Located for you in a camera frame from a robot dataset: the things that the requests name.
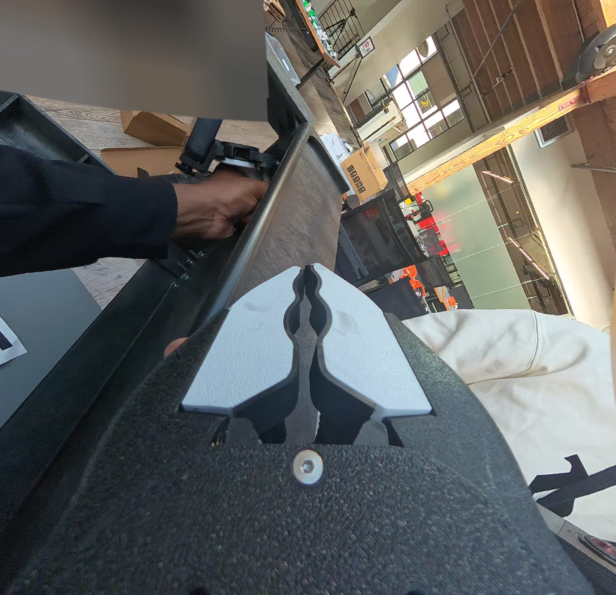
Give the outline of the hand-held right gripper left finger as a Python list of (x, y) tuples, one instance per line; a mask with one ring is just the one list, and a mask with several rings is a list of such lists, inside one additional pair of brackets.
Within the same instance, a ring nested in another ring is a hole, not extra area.
[(229, 418), (285, 418), (298, 394), (304, 269), (292, 266), (228, 310), (181, 406)]

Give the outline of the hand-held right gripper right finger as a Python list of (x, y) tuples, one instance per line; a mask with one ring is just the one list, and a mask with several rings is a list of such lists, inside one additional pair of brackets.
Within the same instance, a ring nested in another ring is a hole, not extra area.
[(320, 263), (306, 267), (306, 295), (317, 334), (311, 398), (322, 419), (366, 422), (431, 413), (379, 306)]

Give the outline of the black plastic cart tray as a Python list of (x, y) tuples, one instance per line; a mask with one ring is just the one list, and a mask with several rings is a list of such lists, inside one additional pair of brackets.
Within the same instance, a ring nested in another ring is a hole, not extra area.
[(273, 49), (266, 46), (267, 118), (280, 160), (250, 224), (212, 248), (204, 280), (172, 289), (147, 261), (1, 425), (1, 529), (15, 523), (50, 463), (99, 395), (131, 391), (173, 339), (290, 266), (333, 268), (343, 177), (313, 129), (314, 117)]

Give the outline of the person's left forearm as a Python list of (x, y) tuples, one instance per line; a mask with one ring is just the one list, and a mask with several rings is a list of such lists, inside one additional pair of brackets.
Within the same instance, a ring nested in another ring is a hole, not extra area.
[(107, 257), (164, 259), (177, 212), (172, 184), (1, 146), (2, 277)]

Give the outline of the cluttered wooden-edged desk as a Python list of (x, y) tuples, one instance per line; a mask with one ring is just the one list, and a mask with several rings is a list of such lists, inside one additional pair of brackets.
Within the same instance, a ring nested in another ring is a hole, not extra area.
[(325, 30), (319, 17), (315, 13), (311, 0), (293, 0), (304, 26), (317, 46), (317, 51), (321, 54), (324, 62), (330, 66), (338, 67), (338, 54), (330, 41), (328, 32)]

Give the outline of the person's left hand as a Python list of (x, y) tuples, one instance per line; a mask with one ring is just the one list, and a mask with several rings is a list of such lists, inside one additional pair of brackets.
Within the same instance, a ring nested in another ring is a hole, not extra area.
[(235, 223), (248, 223), (269, 184), (219, 164), (203, 181), (173, 184), (177, 220), (172, 239), (225, 239)]

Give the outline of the flat cardboard piece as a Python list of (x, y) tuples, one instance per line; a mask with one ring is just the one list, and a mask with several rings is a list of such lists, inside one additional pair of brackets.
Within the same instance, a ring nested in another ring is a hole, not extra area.
[(179, 173), (176, 163), (181, 147), (112, 148), (101, 150), (102, 160), (114, 172), (125, 177), (137, 177), (138, 169), (150, 176)]

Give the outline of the cardboard box with black icons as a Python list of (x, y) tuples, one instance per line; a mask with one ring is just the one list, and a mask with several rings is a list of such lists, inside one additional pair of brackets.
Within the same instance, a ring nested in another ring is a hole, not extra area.
[(388, 185), (387, 176), (368, 144), (340, 164), (360, 203), (379, 195)]

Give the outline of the frosted glass partition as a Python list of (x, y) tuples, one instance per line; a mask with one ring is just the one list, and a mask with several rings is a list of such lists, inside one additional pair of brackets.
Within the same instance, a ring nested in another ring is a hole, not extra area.
[(511, 150), (494, 152), (423, 193), (474, 308), (572, 316)]

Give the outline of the black-framed window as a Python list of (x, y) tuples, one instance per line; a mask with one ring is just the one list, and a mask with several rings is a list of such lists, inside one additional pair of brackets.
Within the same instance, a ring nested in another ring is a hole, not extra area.
[(349, 107), (355, 134), (375, 143), (388, 162), (402, 160), (465, 120), (439, 51), (428, 36)]

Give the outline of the white instruction sheet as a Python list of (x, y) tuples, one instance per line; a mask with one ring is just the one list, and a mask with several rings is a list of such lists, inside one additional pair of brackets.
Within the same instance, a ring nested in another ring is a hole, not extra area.
[(19, 337), (1, 318), (1, 366), (27, 353)]

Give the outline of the wooden beam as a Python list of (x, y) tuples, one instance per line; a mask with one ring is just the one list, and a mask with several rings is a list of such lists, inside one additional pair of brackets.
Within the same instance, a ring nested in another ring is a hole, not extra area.
[(510, 126), (489, 134), (482, 141), (478, 137), (470, 139), (463, 144), (463, 150), (455, 149), (448, 160), (438, 160), (435, 167), (420, 168), (418, 175), (411, 175), (411, 181), (406, 186), (408, 193), (421, 193), (561, 117), (614, 97), (615, 69), (612, 68), (574, 89), (557, 94), (556, 98), (548, 99), (543, 106), (514, 118)]

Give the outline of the round grey ceiling fixture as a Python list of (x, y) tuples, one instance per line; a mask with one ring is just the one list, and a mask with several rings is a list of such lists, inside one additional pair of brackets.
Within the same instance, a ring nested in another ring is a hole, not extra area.
[(615, 24), (597, 33), (584, 44), (575, 65), (575, 83), (581, 84), (613, 66), (615, 66)]

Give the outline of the wall air vent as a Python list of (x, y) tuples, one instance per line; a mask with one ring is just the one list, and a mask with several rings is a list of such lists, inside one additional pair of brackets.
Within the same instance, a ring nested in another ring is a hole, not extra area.
[(559, 118), (539, 127), (534, 133), (539, 147), (545, 148), (562, 137), (568, 135), (571, 131), (572, 130), (569, 126), (567, 117), (560, 116)]

